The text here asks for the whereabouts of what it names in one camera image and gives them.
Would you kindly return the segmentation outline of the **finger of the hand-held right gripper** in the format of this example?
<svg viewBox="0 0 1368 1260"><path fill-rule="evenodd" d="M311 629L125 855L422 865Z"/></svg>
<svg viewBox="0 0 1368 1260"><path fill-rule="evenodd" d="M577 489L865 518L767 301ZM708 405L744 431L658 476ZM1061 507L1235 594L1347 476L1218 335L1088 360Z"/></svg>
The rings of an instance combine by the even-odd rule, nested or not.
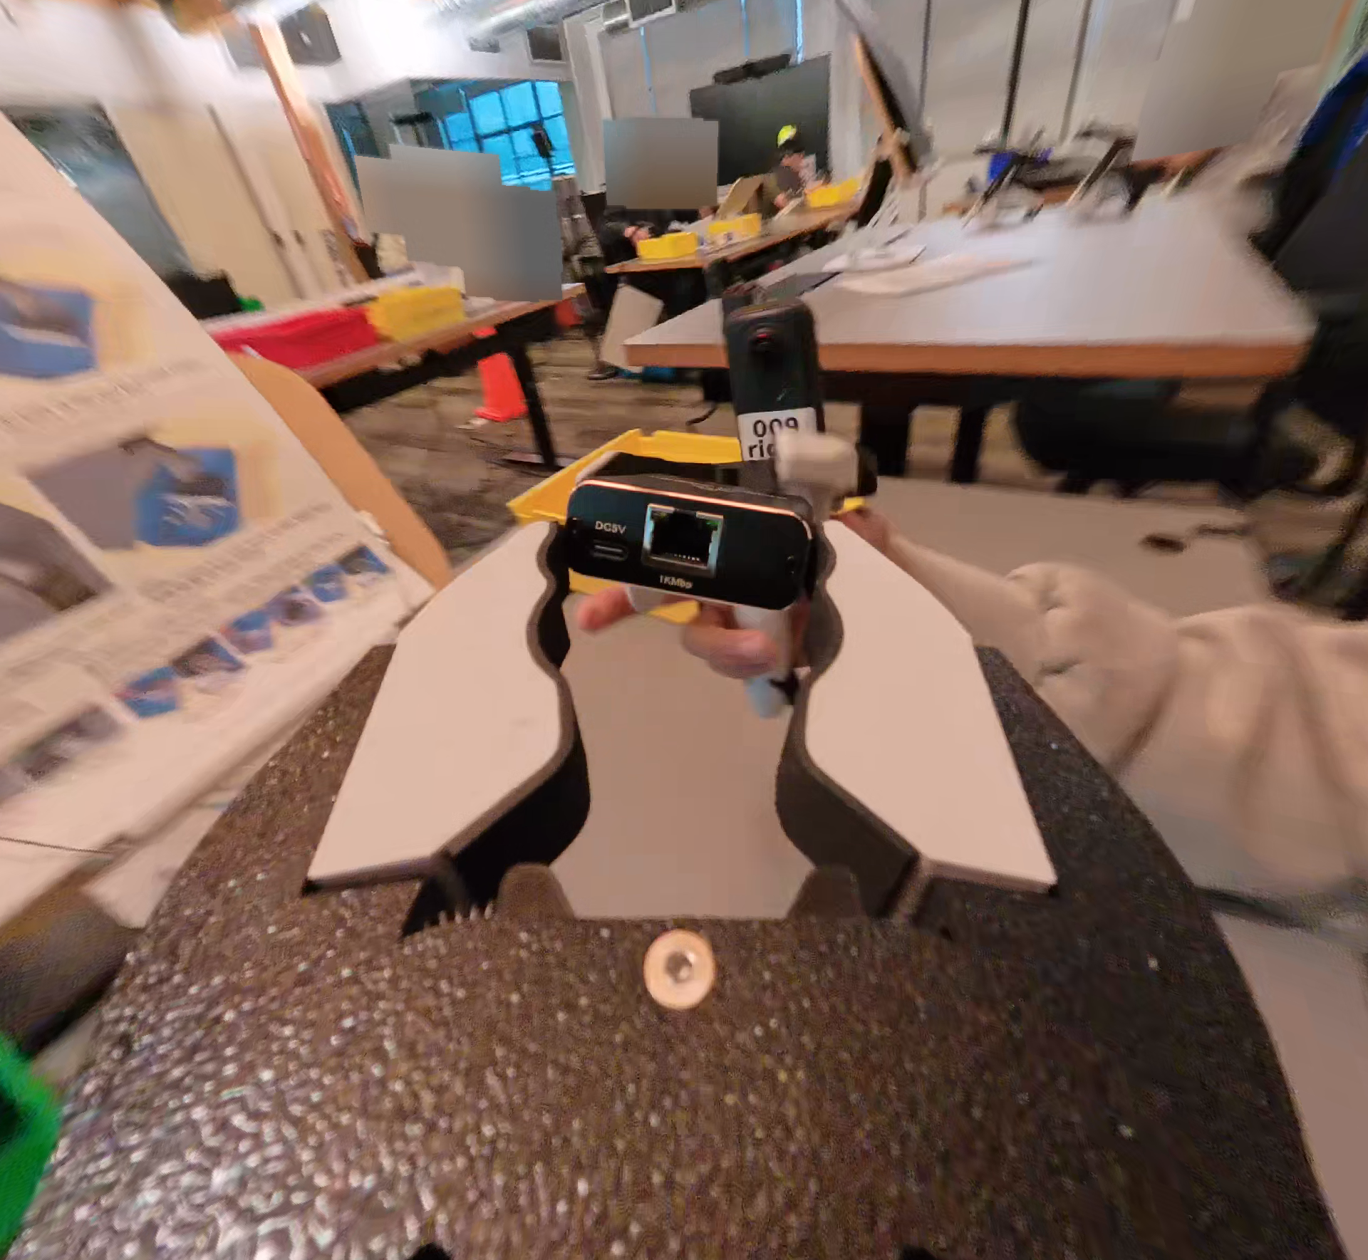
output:
<svg viewBox="0 0 1368 1260"><path fill-rule="evenodd" d="M780 497L804 501L812 515L836 515L862 495L862 460L854 444L821 431L786 431L775 446Z"/></svg>

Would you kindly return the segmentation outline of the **yellow plastic bin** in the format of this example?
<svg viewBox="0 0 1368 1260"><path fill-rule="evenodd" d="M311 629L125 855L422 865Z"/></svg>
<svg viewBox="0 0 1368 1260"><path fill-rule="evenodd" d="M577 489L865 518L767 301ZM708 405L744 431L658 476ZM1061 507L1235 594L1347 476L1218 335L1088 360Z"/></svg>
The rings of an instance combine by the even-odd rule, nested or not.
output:
<svg viewBox="0 0 1368 1260"><path fill-rule="evenodd" d="M632 431L565 468L538 488L532 499L541 524L535 527L534 556L545 588L532 598L531 620L558 611L573 582L616 585L576 575L567 563L561 526L573 486L590 476L666 475L705 485L740 488L741 449L721 439L676 433Z"/></svg>

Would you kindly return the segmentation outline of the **black ethernet splitter box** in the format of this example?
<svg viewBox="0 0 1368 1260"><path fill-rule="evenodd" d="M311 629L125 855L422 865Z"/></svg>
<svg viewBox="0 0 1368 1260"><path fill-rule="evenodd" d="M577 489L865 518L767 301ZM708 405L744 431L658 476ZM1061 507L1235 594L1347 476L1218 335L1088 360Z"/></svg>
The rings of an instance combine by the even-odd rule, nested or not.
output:
<svg viewBox="0 0 1368 1260"><path fill-rule="evenodd" d="M581 578L759 611L809 591L818 549L804 499L651 473L581 479L561 533Z"/></svg>

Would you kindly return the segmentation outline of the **green plastic bin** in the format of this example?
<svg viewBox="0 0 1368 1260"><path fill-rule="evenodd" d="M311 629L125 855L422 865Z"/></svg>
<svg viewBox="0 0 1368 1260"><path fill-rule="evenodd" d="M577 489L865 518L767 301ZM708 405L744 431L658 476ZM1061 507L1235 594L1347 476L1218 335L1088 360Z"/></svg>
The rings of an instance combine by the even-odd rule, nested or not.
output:
<svg viewBox="0 0 1368 1260"><path fill-rule="evenodd" d="M60 1099L2 1037L2 1251L19 1234L60 1138Z"/></svg>

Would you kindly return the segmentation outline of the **person's right forearm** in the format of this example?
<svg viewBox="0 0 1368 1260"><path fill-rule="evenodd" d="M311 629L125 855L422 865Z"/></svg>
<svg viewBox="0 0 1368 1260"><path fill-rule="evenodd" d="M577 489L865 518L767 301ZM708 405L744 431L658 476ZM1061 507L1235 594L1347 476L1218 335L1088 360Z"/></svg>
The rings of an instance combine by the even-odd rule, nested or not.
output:
<svg viewBox="0 0 1368 1260"><path fill-rule="evenodd" d="M1268 899L1366 893L1367 633L1279 603L1174 617L1090 568L998 575L844 523L1003 653L1191 878Z"/></svg>

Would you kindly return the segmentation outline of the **person's right hand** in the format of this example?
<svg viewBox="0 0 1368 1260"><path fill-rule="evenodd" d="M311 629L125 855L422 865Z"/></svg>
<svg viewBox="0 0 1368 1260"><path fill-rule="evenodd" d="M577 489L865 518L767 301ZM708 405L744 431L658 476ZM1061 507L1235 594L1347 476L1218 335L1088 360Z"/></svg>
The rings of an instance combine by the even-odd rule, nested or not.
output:
<svg viewBox="0 0 1368 1260"><path fill-rule="evenodd" d="M625 620L682 603L683 598L674 595L613 585L583 597L574 620L580 632L599 634ZM801 600L783 616L786 624L780 634L775 626L744 624L740 608L703 603L683 629L682 645L722 677L746 682L764 678L777 684L808 662L805 642L811 601Z"/></svg>

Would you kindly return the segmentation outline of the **black display screen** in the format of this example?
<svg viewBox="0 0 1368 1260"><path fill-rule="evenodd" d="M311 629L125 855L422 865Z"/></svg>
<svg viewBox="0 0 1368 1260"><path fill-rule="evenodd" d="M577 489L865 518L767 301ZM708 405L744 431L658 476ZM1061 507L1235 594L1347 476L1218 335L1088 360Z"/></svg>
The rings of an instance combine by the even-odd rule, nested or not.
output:
<svg viewBox="0 0 1368 1260"><path fill-rule="evenodd" d="M689 92L690 116L719 126L721 186L770 173L788 126L817 169L830 171L830 102L830 55Z"/></svg>

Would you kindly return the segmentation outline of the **orange traffic cone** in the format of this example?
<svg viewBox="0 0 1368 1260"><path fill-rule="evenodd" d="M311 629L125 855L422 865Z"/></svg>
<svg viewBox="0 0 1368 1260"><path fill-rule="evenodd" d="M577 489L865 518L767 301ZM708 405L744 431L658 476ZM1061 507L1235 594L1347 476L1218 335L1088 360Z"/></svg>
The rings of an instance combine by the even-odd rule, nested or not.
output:
<svg viewBox="0 0 1368 1260"><path fill-rule="evenodd" d="M481 402L473 412L478 424L509 424L531 417L526 347L507 327L483 328L475 343L488 349L477 364Z"/></svg>

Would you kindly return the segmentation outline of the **wooden instruction board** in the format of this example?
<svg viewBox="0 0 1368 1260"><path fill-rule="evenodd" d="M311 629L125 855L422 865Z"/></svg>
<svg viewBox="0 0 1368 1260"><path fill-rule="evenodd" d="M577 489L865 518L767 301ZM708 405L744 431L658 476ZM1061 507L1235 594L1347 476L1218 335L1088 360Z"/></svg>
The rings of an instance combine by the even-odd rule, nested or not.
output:
<svg viewBox="0 0 1368 1260"><path fill-rule="evenodd" d="M895 187L914 186L929 164L931 141L921 124L921 100L897 54L857 32L854 51L873 115L875 163L884 164Z"/></svg>
<svg viewBox="0 0 1368 1260"><path fill-rule="evenodd" d="M454 566L436 534L317 389L290 369L252 354L231 353L229 360L281 415L352 508L378 524L394 555L435 589L449 585Z"/></svg>

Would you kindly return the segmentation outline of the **wood-edged office table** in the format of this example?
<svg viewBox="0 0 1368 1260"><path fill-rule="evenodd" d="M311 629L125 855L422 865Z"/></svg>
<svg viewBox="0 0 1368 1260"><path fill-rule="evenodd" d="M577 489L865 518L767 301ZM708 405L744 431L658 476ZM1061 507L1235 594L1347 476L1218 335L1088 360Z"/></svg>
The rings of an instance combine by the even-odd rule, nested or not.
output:
<svg viewBox="0 0 1368 1260"><path fill-rule="evenodd" d="M865 407L866 446L895 476L921 404L960 407L949 479L972 484L990 412L1035 380L1270 382L1313 334L1306 305L1200 198L997 229L931 221L913 243L923 263L987 272L898 295L836 276L802 295L830 398Z"/></svg>
<svg viewBox="0 0 1368 1260"><path fill-rule="evenodd" d="M381 293L381 285L374 283L368 292L353 298L346 306L365 306ZM542 301L473 298L467 301L467 319L458 327L420 340L400 343L381 340L380 346L351 357L303 372L291 372L314 386L336 414L349 415L438 380L475 375L477 364L488 351L487 347L475 343L477 333L483 328L507 327L506 333L518 335L526 347L525 386L531 417L523 421L532 431L531 450L510 453L507 459L512 465L554 470L564 465L564 459L558 454L541 395L532 349L557 340L564 328L576 324L577 305L583 295L584 285L573 280L564 283L552 298Z"/></svg>

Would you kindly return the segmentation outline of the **yellow parts tray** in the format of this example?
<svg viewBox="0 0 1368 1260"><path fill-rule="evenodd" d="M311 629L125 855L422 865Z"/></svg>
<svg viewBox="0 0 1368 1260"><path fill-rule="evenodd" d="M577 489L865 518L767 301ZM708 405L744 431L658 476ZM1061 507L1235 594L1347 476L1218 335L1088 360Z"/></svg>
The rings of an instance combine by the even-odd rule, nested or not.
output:
<svg viewBox="0 0 1368 1260"><path fill-rule="evenodd" d="M464 292L454 285L412 286L382 292L365 304L369 327L380 340L420 340L465 322Z"/></svg>

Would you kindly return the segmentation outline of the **printed instruction sheet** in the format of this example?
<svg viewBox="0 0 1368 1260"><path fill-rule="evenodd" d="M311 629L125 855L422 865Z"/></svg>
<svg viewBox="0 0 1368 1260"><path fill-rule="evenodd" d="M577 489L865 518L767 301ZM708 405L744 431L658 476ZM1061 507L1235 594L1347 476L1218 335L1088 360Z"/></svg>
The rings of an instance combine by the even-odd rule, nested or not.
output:
<svg viewBox="0 0 1368 1260"><path fill-rule="evenodd" d="M3 119L3 920L292 730L432 592Z"/></svg>

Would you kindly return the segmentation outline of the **black office chair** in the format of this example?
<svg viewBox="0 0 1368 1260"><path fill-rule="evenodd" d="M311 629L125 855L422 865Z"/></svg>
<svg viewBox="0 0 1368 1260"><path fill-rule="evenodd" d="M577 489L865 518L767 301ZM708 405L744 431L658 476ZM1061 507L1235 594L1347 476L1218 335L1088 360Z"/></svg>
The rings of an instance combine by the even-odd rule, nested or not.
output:
<svg viewBox="0 0 1368 1260"><path fill-rule="evenodd" d="M1287 286L1309 299L1315 333L1289 379L1247 411L1183 404L1177 382L1052 385L1017 402L1013 425L1032 463L1066 495L1110 484L1132 498L1157 485L1213 485L1252 502L1290 492L1342 498L1366 481L1366 153L1292 222L1292 199L1252 237Z"/></svg>

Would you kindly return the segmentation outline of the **blue jacket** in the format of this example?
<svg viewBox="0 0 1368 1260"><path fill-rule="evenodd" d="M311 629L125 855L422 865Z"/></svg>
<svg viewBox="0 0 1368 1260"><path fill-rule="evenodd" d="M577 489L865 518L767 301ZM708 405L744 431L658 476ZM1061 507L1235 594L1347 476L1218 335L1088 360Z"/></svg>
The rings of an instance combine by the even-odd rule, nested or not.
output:
<svg viewBox="0 0 1368 1260"><path fill-rule="evenodd" d="M1338 174L1367 138L1367 51L1326 90L1297 142L1294 157Z"/></svg>

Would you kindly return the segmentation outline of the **black wall speaker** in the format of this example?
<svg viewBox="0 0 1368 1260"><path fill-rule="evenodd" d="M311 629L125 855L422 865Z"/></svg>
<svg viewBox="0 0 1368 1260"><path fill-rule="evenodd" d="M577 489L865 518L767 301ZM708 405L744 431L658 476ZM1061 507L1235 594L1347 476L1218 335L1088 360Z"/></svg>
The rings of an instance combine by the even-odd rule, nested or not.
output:
<svg viewBox="0 0 1368 1260"><path fill-rule="evenodd" d="M278 22L291 61L300 68L332 68L342 51L330 18L320 4L310 4Z"/></svg>

